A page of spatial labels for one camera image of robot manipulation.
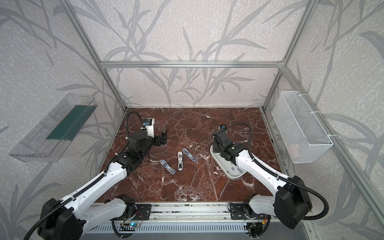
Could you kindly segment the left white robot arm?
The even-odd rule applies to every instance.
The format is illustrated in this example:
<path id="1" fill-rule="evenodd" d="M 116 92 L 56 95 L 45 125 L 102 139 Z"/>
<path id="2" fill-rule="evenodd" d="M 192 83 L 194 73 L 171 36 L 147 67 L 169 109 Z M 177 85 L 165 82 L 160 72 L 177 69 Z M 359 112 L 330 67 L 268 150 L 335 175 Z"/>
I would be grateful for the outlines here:
<path id="1" fill-rule="evenodd" d="M 139 130 L 128 137 L 126 146 L 114 156 L 106 168 L 73 193 L 61 200 L 50 199 L 42 208 L 40 220 L 31 229 L 44 240 L 78 240 L 87 231 L 121 216 L 135 212 L 134 200 L 121 195 L 99 207 L 90 206 L 111 187 L 124 180 L 142 163 L 153 146 L 166 145 L 167 132 L 149 136 Z"/>

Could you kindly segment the blue stapler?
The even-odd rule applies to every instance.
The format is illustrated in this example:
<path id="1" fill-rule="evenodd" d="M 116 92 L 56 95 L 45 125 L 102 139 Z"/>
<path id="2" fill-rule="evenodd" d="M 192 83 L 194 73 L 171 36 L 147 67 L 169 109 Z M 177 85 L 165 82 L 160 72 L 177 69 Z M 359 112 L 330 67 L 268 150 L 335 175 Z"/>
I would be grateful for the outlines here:
<path id="1" fill-rule="evenodd" d="M 182 171 L 183 169 L 184 169 L 184 166 L 183 166 L 183 153 L 182 152 L 178 152 L 178 170 Z"/>
<path id="2" fill-rule="evenodd" d="M 198 161 L 197 157 L 193 156 L 186 148 L 183 148 L 182 152 L 193 162 L 196 163 Z"/>
<path id="3" fill-rule="evenodd" d="M 172 175 L 176 173 L 176 170 L 173 169 L 165 160 L 161 160 L 161 165 Z"/>

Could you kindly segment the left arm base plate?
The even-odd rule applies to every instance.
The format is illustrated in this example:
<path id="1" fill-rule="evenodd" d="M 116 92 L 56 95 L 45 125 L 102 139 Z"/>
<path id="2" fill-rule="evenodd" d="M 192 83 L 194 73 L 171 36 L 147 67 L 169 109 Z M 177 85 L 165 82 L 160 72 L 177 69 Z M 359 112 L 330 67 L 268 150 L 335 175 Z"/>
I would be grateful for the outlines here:
<path id="1" fill-rule="evenodd" d="M 128 221 L 148 221 L 151 214 L 152 205 L 151 204 L 138 204 L 133 207 L 133 205 L 128 206 L 122 216 L 119 217 L 120 220 Z"/>

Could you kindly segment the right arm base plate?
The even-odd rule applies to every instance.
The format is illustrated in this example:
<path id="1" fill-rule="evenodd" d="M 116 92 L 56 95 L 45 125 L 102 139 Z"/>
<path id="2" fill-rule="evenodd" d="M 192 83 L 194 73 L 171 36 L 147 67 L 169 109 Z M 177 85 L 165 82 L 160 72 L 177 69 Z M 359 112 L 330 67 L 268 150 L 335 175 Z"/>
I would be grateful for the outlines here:
<path id="1" fill-rule="evenodd" d="M 227 208 L 232 220 L 253 220 L 257 215 L 244 204 L 228 203 Z"/>

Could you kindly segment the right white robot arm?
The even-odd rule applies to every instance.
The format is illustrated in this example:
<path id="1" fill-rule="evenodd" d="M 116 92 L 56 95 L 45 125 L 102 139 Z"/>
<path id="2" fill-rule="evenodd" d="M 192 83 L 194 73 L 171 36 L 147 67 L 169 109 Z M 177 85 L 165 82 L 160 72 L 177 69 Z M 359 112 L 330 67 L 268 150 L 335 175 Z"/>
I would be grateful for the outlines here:
<path id="1" fill-rule="evenodd" d="M 257 215 L 276 217 L 289 229 L 294 229 L 312 209 L 308 193 L 292 184 L 279 180 L 267 171 L 279 177 L 286 175 L 272 169 L 255 156 L 249 154 L 240 143 L 234 143 L 227 137 L 214 136 L 211 154 L 215 160 L 230 162 L 251 174 L 272 194 L 271 196 L 251 195 L 243 201 L 244 215 L 255 219 Z"/>

